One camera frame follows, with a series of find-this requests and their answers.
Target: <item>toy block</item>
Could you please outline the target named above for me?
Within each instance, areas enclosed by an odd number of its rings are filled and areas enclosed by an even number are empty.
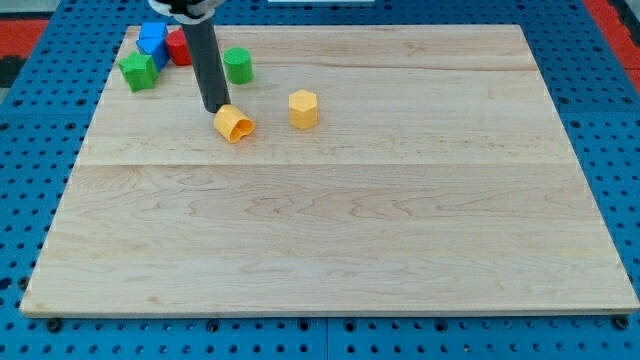
[[[167,37],[167,24],[165,23],[143,23],[140,29],[138,39],[150,39],[150,38],[166,38]]]
[[[232,84],[246,84],[253,79],[251,53],[243,47],[232,47],[222,57],[227,80]]]
[[[158,70],[151,55],[143,55],[134,51],[128,57],[118,60],[118,66],[131,91],[136,92],[155,87]]]
[[[307,90],[298,90],[289,95],[289,122],[300,130],[318,124],[318,96]]]
[[[136,41],[141,54],[151,55],[158,72],[169,62],[169,51],[163,38],[147,38]]]
[[[255,129],[253,121],[233,105],[223,105],[213,119],[213,127],[230,143],[236,143]]]
[[[172,31],[165,39],[169,56],[174,64],[178,66],[191,65],[191,55],[187,47],[187,38],[184,36],[182,28]]]

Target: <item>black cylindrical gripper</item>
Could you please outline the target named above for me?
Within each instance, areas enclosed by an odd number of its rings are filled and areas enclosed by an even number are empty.
[[[182,29],[187,38],[204,107],[207,111],[215,113],[222,105],[230,104],[231,100],[213,23],[205,20],[196,25],[182,24]]]

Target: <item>blue cube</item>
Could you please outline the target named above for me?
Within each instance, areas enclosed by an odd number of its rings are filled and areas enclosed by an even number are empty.
[[[156,70],[162,71],[167,62],[169,62],[169,50],[164,42],[164,38],[154,37],[148,39],[140,39],[136,41],[138,50],[145,55],[151,55],[153,62],[156,64]]]
[[[167,33],[167,24],[165,23],[143,23],[138,39],[150,39],[155,37],[164,39],[167,37]]]

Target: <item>red cylinder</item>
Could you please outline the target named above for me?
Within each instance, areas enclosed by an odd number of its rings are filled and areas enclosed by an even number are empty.
[[[184,37],[182,28],[167,35],[165,42],[167,43],[167,49],[169,49],[169,56],[171,56],[174,64],[178,66],[191,65],[187,39]]]

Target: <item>wood grain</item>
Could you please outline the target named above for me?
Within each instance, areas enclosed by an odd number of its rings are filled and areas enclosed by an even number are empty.
[[[217,33],[252,52],[255,80],[230,90],[255,133],[230,145],[214,132],[191,68],[131,94],[114,67],[27,315],[639,307],[519,27]],[[304,132],[287,118],[299,88],[320,102]]]

